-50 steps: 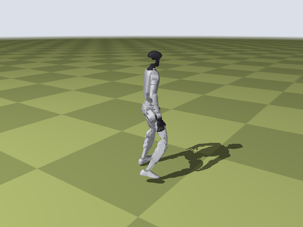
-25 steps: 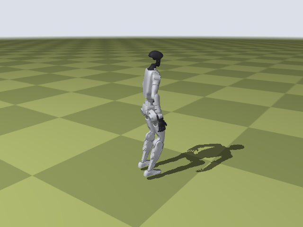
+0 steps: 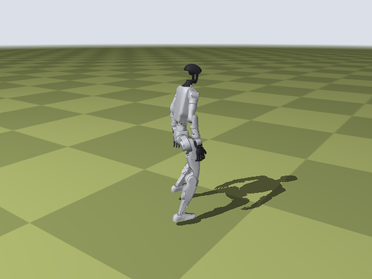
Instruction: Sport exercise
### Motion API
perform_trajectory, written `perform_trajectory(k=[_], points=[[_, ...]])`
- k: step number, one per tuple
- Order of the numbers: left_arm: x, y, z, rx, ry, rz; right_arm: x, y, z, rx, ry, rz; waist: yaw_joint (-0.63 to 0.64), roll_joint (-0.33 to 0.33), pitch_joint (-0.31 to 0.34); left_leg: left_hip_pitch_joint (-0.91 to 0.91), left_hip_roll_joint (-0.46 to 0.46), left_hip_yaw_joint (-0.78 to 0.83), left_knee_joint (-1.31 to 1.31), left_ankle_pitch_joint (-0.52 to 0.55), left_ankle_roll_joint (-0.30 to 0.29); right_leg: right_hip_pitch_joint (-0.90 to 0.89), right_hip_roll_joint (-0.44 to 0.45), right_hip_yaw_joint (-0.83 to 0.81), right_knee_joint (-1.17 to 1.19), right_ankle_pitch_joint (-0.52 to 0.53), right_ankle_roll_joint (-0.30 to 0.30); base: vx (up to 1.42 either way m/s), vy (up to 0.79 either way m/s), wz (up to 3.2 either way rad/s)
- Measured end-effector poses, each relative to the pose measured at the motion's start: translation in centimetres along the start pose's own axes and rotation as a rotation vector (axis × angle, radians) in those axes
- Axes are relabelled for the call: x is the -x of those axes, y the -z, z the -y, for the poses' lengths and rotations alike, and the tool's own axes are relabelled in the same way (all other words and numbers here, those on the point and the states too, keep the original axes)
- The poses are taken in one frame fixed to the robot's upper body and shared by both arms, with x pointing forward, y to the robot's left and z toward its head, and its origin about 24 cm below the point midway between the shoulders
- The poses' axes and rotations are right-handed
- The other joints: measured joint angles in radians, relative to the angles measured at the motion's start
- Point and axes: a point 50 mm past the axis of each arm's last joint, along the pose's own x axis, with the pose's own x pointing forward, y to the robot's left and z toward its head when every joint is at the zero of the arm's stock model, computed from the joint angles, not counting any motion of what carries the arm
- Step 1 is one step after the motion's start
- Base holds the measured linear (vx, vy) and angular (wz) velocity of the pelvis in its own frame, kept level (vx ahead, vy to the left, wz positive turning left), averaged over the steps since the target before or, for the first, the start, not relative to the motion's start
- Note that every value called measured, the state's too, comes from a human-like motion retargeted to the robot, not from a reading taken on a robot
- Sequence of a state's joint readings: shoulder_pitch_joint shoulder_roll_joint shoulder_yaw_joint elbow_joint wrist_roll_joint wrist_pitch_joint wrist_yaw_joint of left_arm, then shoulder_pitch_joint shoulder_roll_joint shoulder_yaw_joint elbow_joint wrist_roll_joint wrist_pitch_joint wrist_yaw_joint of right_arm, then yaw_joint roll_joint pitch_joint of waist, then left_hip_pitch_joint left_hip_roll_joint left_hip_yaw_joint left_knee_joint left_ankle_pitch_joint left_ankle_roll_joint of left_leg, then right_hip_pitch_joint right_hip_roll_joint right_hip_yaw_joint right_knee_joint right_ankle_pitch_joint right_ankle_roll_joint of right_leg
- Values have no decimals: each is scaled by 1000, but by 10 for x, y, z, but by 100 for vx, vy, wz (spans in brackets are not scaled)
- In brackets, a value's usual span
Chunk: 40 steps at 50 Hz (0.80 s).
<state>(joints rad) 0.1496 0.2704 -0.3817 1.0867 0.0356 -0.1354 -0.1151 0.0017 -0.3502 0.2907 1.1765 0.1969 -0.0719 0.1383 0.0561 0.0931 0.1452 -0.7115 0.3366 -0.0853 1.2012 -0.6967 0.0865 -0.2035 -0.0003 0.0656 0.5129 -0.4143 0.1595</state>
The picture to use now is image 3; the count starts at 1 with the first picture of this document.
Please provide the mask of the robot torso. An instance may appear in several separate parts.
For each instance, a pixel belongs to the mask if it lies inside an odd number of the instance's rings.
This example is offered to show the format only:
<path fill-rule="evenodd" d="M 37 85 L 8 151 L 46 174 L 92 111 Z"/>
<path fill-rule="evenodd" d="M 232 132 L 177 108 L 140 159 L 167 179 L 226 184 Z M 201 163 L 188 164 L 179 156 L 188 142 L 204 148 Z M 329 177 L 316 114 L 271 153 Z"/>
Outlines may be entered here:
<path fill-rule="evenodd" d="M 189 132 L 187 131 L 187 123 L 189 123 L 187 120 L 189 105 L 188 93 L 189 90 L 196 91 L 196 89 L 193 88 L 193 85 L 190 86 L 191 87 L 183 87 L 182 85 L 180 85 L 177 90 L 176 101 L 174 105 L 174 119 L 179 121 L 179 123 L 176 125 L 176 129 L 173 133 L 174 141 L 177 144 L 179 144 L 180 142 L 180 137 L 186 136 L 187 138 L 189 138 Z"/>

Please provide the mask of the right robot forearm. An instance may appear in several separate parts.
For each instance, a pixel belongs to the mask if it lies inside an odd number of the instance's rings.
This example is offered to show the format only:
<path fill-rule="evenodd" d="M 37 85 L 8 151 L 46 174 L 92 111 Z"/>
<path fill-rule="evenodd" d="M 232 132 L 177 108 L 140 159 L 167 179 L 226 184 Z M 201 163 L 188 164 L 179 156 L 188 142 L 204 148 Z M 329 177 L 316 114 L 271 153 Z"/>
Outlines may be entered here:
<path fill-rule="evenodd" d="M 196 141 L 197 146 L 202 144 L 201 135 L 199 133 L 198 127 L 199 127 L 198 126 L 198 117 L 197 117 L 197 115 L 193 115 L 192 125 L 190 125 L 190 129 L 191 129 L 191 132 L 192 132 L 192 139 L 194 141 Z"/>

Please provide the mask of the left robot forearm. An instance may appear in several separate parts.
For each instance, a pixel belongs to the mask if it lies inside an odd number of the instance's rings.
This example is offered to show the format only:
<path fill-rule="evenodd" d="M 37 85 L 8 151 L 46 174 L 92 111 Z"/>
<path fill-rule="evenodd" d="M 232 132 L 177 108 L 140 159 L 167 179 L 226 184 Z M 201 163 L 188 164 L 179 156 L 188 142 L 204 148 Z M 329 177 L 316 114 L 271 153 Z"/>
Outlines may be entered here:
<path fill-rule="evenodd" d="M 171 126 L 172 126 L 172 128 L 173 128 L 173 132 L 174 132 L 174 130 L 176 129 L 176 125 L 178 124 L 178 122 L 177 122 L 177 120 L 175 120 L 174 119 L 174 114 L 171 112 L 171 114 L 170 114 L 170 117 L 171 117 Z"/>

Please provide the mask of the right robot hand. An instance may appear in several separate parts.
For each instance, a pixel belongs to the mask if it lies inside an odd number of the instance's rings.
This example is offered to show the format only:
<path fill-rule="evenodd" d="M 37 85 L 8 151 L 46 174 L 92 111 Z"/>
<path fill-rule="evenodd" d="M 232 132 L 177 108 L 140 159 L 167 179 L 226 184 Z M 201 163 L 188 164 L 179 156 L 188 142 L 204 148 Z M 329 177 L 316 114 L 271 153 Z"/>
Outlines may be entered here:
<path fill-rule="evenodd" d="M 202 144 L 197 146 L 196 141 L 194 141 L 194 144 L 195 144 L 195 147 L 196 147 L 196 162 L 197 161 L 198 162 L 202 161 L 205 158 L 206 151 L 202 147 Z M 198 159 L 198 157 L 199 157 L 199 159 Z"/>

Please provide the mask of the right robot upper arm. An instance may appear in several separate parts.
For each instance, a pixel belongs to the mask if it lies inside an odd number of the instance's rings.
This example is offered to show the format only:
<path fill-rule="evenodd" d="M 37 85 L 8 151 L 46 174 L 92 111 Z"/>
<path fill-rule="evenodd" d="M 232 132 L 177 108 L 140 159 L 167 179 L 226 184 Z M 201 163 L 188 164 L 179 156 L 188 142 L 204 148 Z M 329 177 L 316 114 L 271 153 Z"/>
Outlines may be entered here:
<path fill-rule="evenodd" d="M 197 91 L 194 91 L 194 90 L 189 90 L 188 99 L 189 99 L 189 105 L 188 105 L 188 118 L 187 118 L 187 120 L 188 120 L 189 123 L 192 123 L 192 117 L 193 117 L 193 115 L 196 115 L 195 111 L 197 109 L 197 102 L 198 102 L 198 99 L 199 99 L 199 93 Z"/>

